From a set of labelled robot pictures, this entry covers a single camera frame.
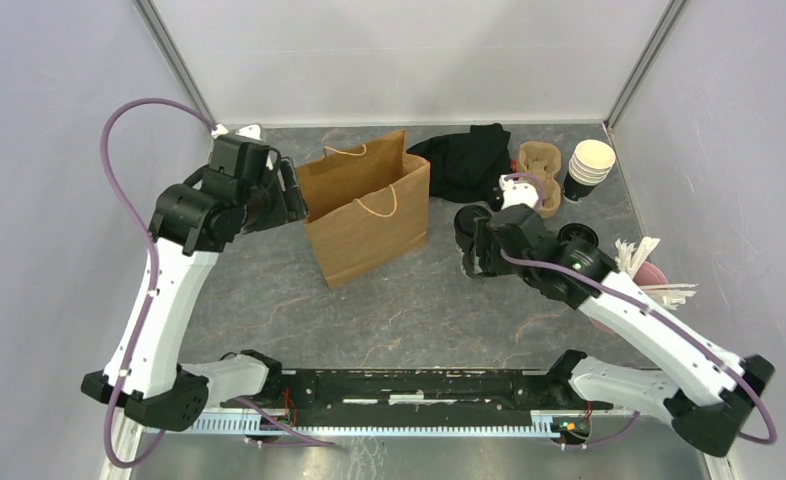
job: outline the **bag handle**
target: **bag handle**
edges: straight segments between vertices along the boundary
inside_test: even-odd
[[[366,143],[364,143],[361,146],[364,147],[364,150],[361,153],[344,152],[342,150],[337,150],[334,147],[329,147],[328,145],[323,145],[322,146],[322,152],[325,153],[326,150],[330,150],[330,151],[332,151],[334,153],[339,153],[340,155],[349,155],[350,157],[362,157],[362,156],[366,155],[366,150],[367,150],[366,149]]]
[[[393,215],[396,215],[396,211],[399,210],[399,199],[396,196],[396,188],[393,185],[390,185],[390,191],[393,192],[393,211],[388,213],[388,214],[381,214],[381,213],[378,213],[378,212],[370,210],[369,207],[364,205],[364,202],[362,202],[360,198],[356,198],[355,201],[358,202],[358,205],[360,205],[361,208],[366,210],[367,213],[371,213],[371,214],[375,215],[376,217],[380,217],[380,218],[390,218]]]

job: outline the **floor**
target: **floor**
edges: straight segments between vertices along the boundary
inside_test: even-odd
[[[625,425],[594,417],[594,439]],[[152,440],[148,435],[145,448]],[[548,479],[708,480],[702,455],[669,427],[643,419],[626,436],[587,451],[561,453],[540,438],[332,437],[335,448],[259,450],[226,435],[168,434],[133,471],[134,480]]]
[[[322,146],[345,148],[395,127],[277,129],[266,140],[299,165]],[[408,143],[467,131],[465,126],[408,127]],[[605,140],[600,125],[511,125],[509,149],[545,141],[564,167],[581,140]],[[181,361],[209,362],[256,349],[285,367],[549,367],[566,349],[605,361],[650,365],[634,348],[583,315],[515,277],[472,280],[461,273],[452,219],[461,205],[431,199],[428,244],[331,291],[300,224],[241,237],[221,255],[193,311]],[[578,204],[547,220],[593,227],[600,248],[639,240],[637,219],[616,166]]]

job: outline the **metal corner post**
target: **metal corner post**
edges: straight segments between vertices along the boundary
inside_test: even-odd
[[[650,65],[652,65],[652,62],[661,50],[661,46],[670,34],[673,25],[675,25],[676,21],[681,16],[688,1],[689,0],[670,0],[664,13],[661,15],[661,19],[658,21],[658,25],[655,26],[652,36],[649,37],[646,47],[643,48],[643,52],[640,54],[640,58],[638,58],[626,84],[623,85],[623,89],[617,96],[617,101],[614,102],[614,106],[611,107],[611,111],[605,119],[605,127],[608,131],[611,131],[620,121],[620,117],[622,117],[625,112],[626,107],[640,86],[643,77],[645,77],[646,72],[649,71]]]
[[[201,90],[199,90],[198,85],[196,85],[196,81],[193,80],[193,75],[190,73],[190,69],[187,68],[187,64],[184,63],[184,58],[181,56],[181,52],[178,51],[178,46],[175,45],[175,41],[172,40],[172,36],[163,23],[163,19],[160,18],[160,13],[158,13],[154,2],[152,0],[133,1],[134,6],[137,7],[137,11],[140,12],[140,16],[143,17],[146,28],[151,32],[152,37],[155,39],[155,43],[157,43],[158,48],[160,48],[160,52],[169,64],[169,68],[172,69],[172,73],[175,74],[175,78],[178,79],[181,88],[183,88],[184,93],[187,94],[187,98],[190,100],[192,107],[206,116],[208,120],[216,123],[213,112],[211,112],[208,107]]]

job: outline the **white lid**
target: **white lid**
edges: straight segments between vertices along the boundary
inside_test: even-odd
[[[591,168],[610,168],[617,154],[610,145],[599,140],[585,140],[576,145],[576,160]]]

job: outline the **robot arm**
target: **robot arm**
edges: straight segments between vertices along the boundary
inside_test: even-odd
[[[508,188],[503,186],[505,197]],[[566,382],[584,400],[605,401],[652,415],[673,426],[699,450],[725,455],[754,408],[735,380],[697,350],[683,336],[653,318],[663,315],[714,355],[759,395],[773,374],[773,366],[760,356],[746,359],[715,345],[658,306],[613,259],[584,239],[561,243],[549,232],[531,201],[505,202],[491,214],[469,206],[455,218],[456,240],[464,253],[463,265],[471,277],[518,275],[552,300],[562,301],[602,322],[625,338],[661,368],[642,371],[610,365],[582,352],[568,352],[559,363]],[[647,305],[641,310],[622,299],[571,276],[545,268],[516,265],[505,258],[548,262],[571,269],[625,296]]]
[[[126,416],[145,426],[182,431],[204,408],[261,390],[268,368],[252,356],[204,365],[177,362],[193,305],[225,245],[239,233],[307,216],[292,164],[280,154],[273,162],[272,151],[261,142],[258,126],[218,136],[208,164],[158,197],[149,225],[161,265],[157,289],[149,292],[147,260],[119,346],[104,370],[84,377],[82,392],[108,403],[120,374],[125,374],[118,406],[125,408]],[[154,299],[149,321],[140,334],[132,368],[120,372],[138,306],[150,294]]]

